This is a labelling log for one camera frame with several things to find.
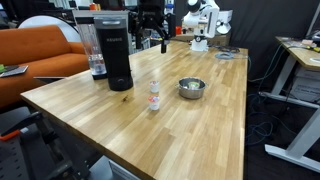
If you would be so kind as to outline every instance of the orange couch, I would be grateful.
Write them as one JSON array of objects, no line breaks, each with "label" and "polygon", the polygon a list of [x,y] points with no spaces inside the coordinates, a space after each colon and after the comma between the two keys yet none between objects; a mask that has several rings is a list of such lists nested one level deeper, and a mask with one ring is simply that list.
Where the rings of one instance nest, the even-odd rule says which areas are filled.
[{"label": "orange couch", "polygon": [[0,64],[29,66],[24,74],[0,78],[0,109],[43,85],[34,77],[66,77],[89,69],[82,43],[68,42],[56,25],[0,30]]}]

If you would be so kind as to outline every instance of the black curtain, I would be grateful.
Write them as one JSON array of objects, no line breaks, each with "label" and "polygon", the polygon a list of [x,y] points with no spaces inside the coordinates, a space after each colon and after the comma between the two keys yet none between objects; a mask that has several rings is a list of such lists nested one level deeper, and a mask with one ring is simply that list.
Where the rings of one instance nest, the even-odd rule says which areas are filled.
[{"label": "black curtain", "polygon": [[[188,13],[186,2],[187,0],[175,1],[178,25],[181,18]],[[252,69],[248,79],[264,75],[279,45],[275,36],[305,37],[319,5],[319,0],[215,0],[215,2],[220,10],[233,10],[229,45],[249,49]]]}]

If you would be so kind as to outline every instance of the metal bowl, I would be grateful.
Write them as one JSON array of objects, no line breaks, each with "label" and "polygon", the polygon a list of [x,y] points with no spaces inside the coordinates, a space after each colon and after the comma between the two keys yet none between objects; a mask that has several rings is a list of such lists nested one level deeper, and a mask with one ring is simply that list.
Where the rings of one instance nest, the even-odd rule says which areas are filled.
[{"label": "metal bowl", "polygon": [[187,99],[199,99],[207,84],[199,78],[185,77],[179,80],[179,94]]}]

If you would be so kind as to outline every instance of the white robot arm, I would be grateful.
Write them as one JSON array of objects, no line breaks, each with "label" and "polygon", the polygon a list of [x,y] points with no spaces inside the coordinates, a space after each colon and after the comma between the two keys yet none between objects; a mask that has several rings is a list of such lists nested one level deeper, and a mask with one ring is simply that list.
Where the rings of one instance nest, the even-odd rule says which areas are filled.
[{"label": "white robot arm", "polygon": [[184,25],[194,29],[191,49],[207,51],[207,38],[213,38],[220,8],[214,0],[188,0],[189,13],[183,18]]}]

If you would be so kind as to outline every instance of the coffee maker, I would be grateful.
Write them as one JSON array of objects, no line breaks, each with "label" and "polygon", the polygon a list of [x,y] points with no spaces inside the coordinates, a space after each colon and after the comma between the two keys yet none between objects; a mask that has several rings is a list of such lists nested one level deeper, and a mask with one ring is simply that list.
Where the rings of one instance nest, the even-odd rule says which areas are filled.
[{"label": "coffee maker", "polygon": [[125,91],[133,86],[129,64],[129,45],[126,19],[95,17],[94,25],[105,61],[109,87]]}]

